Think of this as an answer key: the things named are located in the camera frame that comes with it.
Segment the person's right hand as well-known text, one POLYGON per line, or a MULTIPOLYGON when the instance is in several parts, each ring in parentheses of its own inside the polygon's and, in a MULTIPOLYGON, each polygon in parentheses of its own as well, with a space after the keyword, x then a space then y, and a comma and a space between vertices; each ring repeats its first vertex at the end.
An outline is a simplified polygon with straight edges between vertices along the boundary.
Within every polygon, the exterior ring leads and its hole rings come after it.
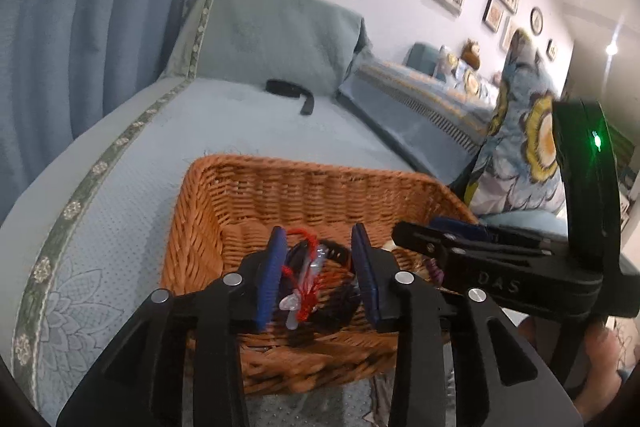
POLYGON ((611 404, 620 391, 622 379, 617 372, 620 342, 614 332, 597 320, 586 330, 584 341, 590 369, 574 406, 588 423, 611 404))

